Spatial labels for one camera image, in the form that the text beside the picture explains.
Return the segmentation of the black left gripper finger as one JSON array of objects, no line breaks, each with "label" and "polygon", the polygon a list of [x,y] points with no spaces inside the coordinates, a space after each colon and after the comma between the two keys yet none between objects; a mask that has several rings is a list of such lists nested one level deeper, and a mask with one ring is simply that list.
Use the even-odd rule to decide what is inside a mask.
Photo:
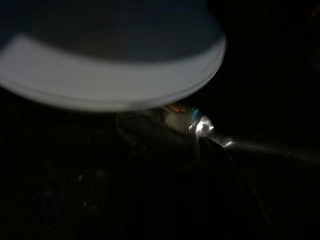
[{"label": "black left gripper finger", "polygon": [[197,190],[204,240],[271,240],[267,214],[231,155],[214,141],[198,141]]}]

